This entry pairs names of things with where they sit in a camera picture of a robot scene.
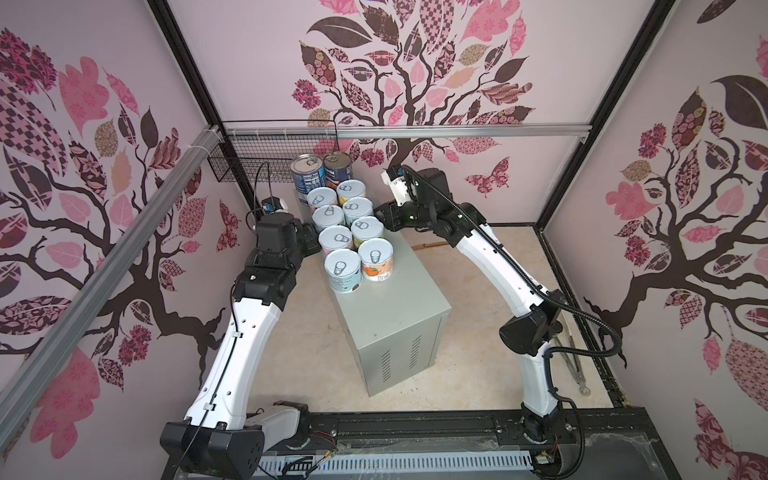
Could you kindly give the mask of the pink labelled can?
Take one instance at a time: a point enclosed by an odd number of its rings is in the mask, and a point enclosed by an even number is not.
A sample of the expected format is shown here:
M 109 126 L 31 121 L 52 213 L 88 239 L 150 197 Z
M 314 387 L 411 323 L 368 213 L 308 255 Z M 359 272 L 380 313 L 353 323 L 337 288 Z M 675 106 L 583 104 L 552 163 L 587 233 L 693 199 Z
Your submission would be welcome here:
M 314 213 L 321 207 L 337 205 L 338 196 L 336 191 L 330 187 L 318 187 L 306 195 L 306 201 L 310 212 Z
M 323 229 L 318 235 L 318 242 L 325 256 L 336 250 L 352 249 L 354 247 L 351 231 L 342 225 Z

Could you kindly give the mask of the white green labelled can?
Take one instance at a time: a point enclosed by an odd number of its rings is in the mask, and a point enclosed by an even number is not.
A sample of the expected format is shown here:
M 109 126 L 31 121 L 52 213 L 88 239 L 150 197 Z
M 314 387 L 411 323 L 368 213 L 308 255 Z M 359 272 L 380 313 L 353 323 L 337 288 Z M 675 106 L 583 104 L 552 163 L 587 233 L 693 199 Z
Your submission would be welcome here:
M 338 205 L 325 205 L 317 208 L 312 214 L 312 221 L 317 233 L 330 227 L 346 225 L 343 209 Z

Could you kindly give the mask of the pale blue labelled can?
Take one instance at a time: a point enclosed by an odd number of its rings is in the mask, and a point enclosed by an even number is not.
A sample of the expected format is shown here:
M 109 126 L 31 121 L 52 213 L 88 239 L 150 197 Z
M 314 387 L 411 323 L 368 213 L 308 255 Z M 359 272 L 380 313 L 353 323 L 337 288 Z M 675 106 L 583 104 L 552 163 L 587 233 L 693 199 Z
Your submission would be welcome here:
M 352 225 L 357 219 L 373 214 L 373 203 L 366 197 L 355 197 L 347 200 L 342 206 L 347 225 Z

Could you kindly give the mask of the orange labelled can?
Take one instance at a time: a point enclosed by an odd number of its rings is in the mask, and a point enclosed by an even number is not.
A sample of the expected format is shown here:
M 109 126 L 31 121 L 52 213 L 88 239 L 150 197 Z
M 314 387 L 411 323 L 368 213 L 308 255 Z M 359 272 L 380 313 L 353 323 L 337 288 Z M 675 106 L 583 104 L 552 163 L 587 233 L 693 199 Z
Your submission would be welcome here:
M 371 282 L 383 282 L 390 278 L 393 271 L 392 244 L 383 238 L 374 238 L 363 242 L 358 247 L 361 258 L 363 278 Z

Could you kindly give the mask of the teal labelled can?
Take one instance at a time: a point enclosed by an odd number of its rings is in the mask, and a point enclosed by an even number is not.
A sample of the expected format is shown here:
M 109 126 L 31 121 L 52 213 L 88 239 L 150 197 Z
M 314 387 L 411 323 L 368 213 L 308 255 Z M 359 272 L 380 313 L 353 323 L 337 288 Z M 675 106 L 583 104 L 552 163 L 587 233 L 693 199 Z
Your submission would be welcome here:
M 324 260 L 329 285 L 340 294 L 351 293 L 361 284 L 361 259 L 349 249 L 334 250 Z

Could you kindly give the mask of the yellow labelled can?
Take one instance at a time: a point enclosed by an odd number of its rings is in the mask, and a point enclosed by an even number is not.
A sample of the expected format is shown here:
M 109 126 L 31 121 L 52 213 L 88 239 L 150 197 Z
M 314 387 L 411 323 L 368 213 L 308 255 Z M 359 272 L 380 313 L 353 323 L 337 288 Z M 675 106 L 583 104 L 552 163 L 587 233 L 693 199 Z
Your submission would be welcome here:
M 344 206 L 349 200 L 353 198 L 366 198 L 366 192 L 366 185 L 362 181 L 356 179 L 345 180 L 336 187 L 336 193 L 340 206 Z

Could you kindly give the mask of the large blue labelled can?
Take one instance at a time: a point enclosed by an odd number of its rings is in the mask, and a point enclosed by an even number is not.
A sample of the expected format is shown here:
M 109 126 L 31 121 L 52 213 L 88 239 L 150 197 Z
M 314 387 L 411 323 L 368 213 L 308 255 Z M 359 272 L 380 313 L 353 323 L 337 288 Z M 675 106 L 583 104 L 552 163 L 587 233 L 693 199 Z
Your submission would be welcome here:
M 298 199 L 304 204 L 312 190 L 327 186 L 324 162 L 318 155 L 298 155 L 290 164 L 290 172 Z

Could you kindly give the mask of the dark red labelled can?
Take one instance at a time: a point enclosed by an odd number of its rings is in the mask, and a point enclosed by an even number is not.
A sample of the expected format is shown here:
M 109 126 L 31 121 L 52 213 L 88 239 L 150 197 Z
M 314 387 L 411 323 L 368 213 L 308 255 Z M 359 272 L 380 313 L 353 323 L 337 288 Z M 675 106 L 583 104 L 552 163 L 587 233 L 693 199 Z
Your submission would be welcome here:
M 352 158 L 345 152 L 336 151 L 323 158 L 327 186 L 336 189 L 344 181 L 353 178 Z

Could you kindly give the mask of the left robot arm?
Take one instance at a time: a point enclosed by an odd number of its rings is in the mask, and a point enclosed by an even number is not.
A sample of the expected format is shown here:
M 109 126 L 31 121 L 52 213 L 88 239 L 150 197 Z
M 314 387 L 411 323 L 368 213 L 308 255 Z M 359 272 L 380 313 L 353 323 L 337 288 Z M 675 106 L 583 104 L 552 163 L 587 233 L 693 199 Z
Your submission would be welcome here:
M 270 334 L 297 284 L 303 259 L 320 250 L 314 228 L 287 212 L 256 223 L 257 246 L 230 294 L 231 318 L 200 392 L 180 422 L 165 425 L 160 445 L 168 454 L 162 473 L 249 479 L 262 454 L 278 445 L 309 442 L 310 413 L 303 403 L 278 401 L 251 415 L 248 399 Z

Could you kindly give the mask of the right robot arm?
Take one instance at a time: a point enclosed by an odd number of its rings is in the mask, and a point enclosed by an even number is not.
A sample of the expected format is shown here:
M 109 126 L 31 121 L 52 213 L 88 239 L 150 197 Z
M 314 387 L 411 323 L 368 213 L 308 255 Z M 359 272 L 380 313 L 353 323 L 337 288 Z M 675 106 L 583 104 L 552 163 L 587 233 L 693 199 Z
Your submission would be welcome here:
M 523 432 L 532 443 L 548 442 L 569 401 L 554 385 L 553 356 L 562 353 L 608 358 L 620 353 L 620 334 L 598 316 L 568 304 L 561 291 L 549 290 L 530 276 L 502 245 L 479 210 L 453 199 L 442 170 L 390 167 L 383 172 L 382 181 L 393 194 L 392 201 L 375 210 L 386 229 L 428 231 L 444 239 L 491 281 L 509 306 L 512 317 L 500 328 L 499 336 L 518 357 L 523 384 Z M 610 336 L 611 347 L 591 351 L 558 345 L 556 338 L 562 330 L 558 317 L 563 312 L 596 325 Z

